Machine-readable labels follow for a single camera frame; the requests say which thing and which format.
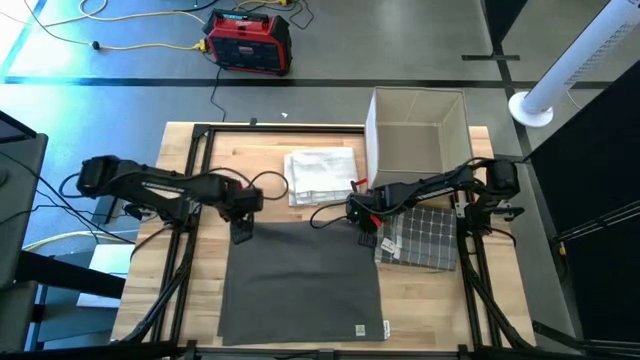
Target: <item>folded white cloth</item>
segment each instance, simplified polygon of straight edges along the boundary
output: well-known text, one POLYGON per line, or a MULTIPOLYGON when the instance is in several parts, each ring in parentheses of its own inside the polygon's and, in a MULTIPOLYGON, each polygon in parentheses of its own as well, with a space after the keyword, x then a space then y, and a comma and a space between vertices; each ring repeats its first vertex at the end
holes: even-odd
POLYGON ((284 175, 289 182, 289 205, 315 205, 344 200, 358 172, 352 148, 314 148, 294 151, 284 157, 284 175))

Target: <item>checkered cloth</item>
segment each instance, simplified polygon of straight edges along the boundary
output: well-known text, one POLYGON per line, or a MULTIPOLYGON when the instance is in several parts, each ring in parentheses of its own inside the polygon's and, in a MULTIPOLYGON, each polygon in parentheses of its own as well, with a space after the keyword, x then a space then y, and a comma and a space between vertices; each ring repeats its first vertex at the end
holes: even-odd
POLYGON ((456 268, 456 213, 452 209, 416 206, 386 221, 377 235, 376 262, 450 271, 456 268), (385 239, 395 245, 394 252, 383 249, 385 239))

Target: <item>portable power station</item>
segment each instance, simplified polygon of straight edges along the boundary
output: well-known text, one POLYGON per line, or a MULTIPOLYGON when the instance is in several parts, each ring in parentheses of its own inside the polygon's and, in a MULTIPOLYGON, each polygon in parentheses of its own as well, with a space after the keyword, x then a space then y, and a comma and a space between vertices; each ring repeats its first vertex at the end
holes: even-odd
POLYGON ((215 9, 202 29, 218 66, 283 76, 291 67, 289 23, 281 16, 215 9))

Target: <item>gray floor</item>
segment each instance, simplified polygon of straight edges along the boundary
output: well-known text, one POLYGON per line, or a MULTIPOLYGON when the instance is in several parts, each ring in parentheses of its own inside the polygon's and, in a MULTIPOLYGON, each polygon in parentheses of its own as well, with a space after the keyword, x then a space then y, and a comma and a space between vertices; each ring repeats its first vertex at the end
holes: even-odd
MULTIPOLYGON (((488 54, 490 45, 479 0, 307 0, 315 13, 311 26, 291 28, 292 79, 432 79, 500 80, 495 62, 463 62, 461 54, 488 54)), ((87 9, 99 6, 88 1, 87 9)), ((524 8, 504 42, 505 53, 519 54, 509 62, 514 80, 537 80, 605 4, 605 0, 533 0, 524 8)), ((112 0, 101 16, 158 11, 193 5, 193 0, 124 2, 112 0)), ((44 23, 76 16, 77 2, 48 0, 44 23)), ((220 7, 230 8, 231 0, 220 7)), ((304 21, 301 14, 299 21, 304 21)), ((0 17, 0 25, 5 25, 0 17)), ((164 41, 192 45, 201 25, 182 16, 103 23, 83 20, 52 28, 56 34, 103 44, 131 45, 164 41)), ((640 58, 640 33, 632 33, 586 80, 613 81, 640 58)), ((6 53, 0 42, 0 54, 6 53)), ((8 71, 14 76, 105 78, 212 78, 217 68, 202 55, 168 49, 96 53, 91 48, 62 43, 41 30, 29 36, 8 71)), ((221 78, 262 75, 226 72, 221 78)), ((522 155, 502 89, 465 88, 469 123, 489 127, 494 151, 522 155)), ((227 121, 362 123, 372 89, 365 87, 221 87, 216 102, 227 110, 227 121)), ((583 106, 597 90, 571 91, 583 106)), ((115 154, 154 163, 167 121, 219 121, 206 87, 91 87, 0 85, 0 109, 50 137, 43 176, 52 184, 77 172, 94 155, 115 154)), ((568 97, 556 105, 554 122, 528 129, 535 148, 578 109, 568 97)), ((573 333, 560 284, 536 210, 526 174, 515 205, 526 213, 513 223, 527 303, 532 317, 573 333)), ((37 202, 44 202, 38 197, 37 202)), ((93 209, 96 202, 72 202, 93 209)), ((136 229, 131 219, 110 227, 136 229)), ((64 212, 46 209, 32 216, 25 244, 62 232, 83 230, 64 212)), ((47 245, 41 251, 60 254, 91 249, 90 238, 47 245)), ((545 347, 555 344, 539 338, 545 347)))

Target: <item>wooden tabletop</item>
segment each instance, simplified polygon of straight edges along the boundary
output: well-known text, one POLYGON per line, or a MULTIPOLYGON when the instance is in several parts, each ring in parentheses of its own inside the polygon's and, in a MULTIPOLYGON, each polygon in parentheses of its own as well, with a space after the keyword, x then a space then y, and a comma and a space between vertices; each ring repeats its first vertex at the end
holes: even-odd
MULTIPOLYGON (((168 123, 156 166, 183 172, 194 123, 168 123)), ((470 127, 474 156, 492 157, 486 127, 470 127)), ((233 168, 252 178, 264 170, 283 171, 285 154, 308 147, 347 146, 355 151, 358 173, 366 177, 364 137, 356 134, 280 134, 218 132, 215 135, 211 167, 233 168)), ((196 164, 202 159, 200 149, 196 164)), ((477 174, 484 180, 484 174, 477 174)), ((275 176, 257 181, 265 195, 276 196, 282 182, 275 176)), ((436 200, 431 205, 447 206, 436 200)), ((289 207, 287 197, 270 201, 256 214, 256 221, 304 221, 315 207, 289 207)), ((319 214, 318 220, 344 215, 343 208, 319 214)), ((141 226, 139 239, 162 226, 149 222, 141 226)), ((229 228, 217 212, 205 207, 198 231, 196 253, 189 281, 180 343, 197 340, 198 347, 221 347, 216 336, 229 247, 229 228)), ((131 263, 112 338, 120 339, 135 325, 155 301, 160 287, 170 232, 149 242, 131 263)), ((496 302, 522 337, 534 344, 531 319, 512 242, 496 234, 484 238, 489 272, 496 302)), ((454 272, 433 273, 424 268, 378 264, 382 313, 391 323, 391 338, 382 342, 288 343, 242 346, 249 348, 352 349, 352 350, 438 350, 456 351, 458 344, 472 348, 466 300, 460 266, 454 272)), ((489 344, 486 312, 476 295, 483 340, 489 344)), ((169 338, 173 302, 165 316, 163 339, 169 338)))

